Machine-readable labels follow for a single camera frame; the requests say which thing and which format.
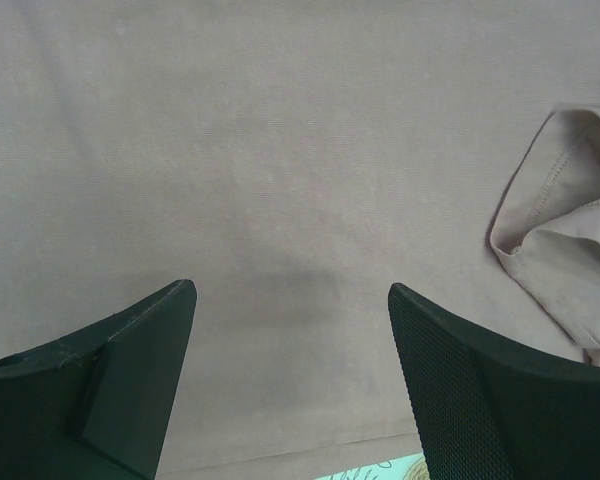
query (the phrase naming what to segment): green printed paper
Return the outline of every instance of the green printed paper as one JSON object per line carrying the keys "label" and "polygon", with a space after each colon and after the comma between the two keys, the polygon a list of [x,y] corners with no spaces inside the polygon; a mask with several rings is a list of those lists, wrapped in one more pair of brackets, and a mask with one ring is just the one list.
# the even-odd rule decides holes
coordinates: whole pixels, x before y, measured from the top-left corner
{"label": "green printed paper", "polygon": [[316,480],[428,480],[424,456],[421,453],[395,460],[334,473]]}

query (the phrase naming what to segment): gray cloth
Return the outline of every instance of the gray cloth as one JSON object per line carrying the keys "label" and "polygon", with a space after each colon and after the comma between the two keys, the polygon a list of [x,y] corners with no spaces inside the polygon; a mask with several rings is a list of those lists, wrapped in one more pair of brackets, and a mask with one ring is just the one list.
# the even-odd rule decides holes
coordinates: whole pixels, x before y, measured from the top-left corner
{"label": "gray cloth", "polygon": [[392,282],[582,358],[486,241],[557,101],[600,1],[0,0],[0,357],[187,277],[165,478],[414,453]]}
{"label": "gray cloth", "polygon": [[491,233],[507,272],[600,366],[600,107],[543,125]]}

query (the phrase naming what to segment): folded cloth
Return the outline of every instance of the folded cloth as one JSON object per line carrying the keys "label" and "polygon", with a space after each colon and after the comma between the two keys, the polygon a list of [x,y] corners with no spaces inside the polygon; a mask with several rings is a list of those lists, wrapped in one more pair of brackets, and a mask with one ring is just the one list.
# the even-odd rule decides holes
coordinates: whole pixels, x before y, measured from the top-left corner
{"label": "folded cloth", "polygon": [[508,274],[600,366],[600,107],[549,116],[490,242]]}

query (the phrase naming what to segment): beige fabric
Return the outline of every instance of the beige fabric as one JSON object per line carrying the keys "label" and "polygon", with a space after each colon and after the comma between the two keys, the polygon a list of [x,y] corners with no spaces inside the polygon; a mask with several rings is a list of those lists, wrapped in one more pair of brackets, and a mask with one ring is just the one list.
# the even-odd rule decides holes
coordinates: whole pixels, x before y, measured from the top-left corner
{"label": "beige fabric", "polygon": [[600,108],[564,107],[540,130],[491,244],[509,274],[600,366]]}
{"label": "beige fabric", "polygon": [[161,474],[414,453],[392,282],[582,357],[486,241],[557,101],[600,1],[0,0],[0,357],[187,277]]}

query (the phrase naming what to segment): black plastic part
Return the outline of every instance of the black plastic part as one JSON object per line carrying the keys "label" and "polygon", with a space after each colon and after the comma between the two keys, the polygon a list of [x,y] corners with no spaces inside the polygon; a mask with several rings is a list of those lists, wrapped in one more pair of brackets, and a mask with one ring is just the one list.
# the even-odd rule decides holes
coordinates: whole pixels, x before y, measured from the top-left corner
{"label": "black plastic part", "polygon": [[600,478],[600,368],[464,320],[404,285],[393,334],[432,480]]}
{"label": "black plastic part", "polygon": [[0,479],[155,478],[195,304],[174,282],[0,360]]}

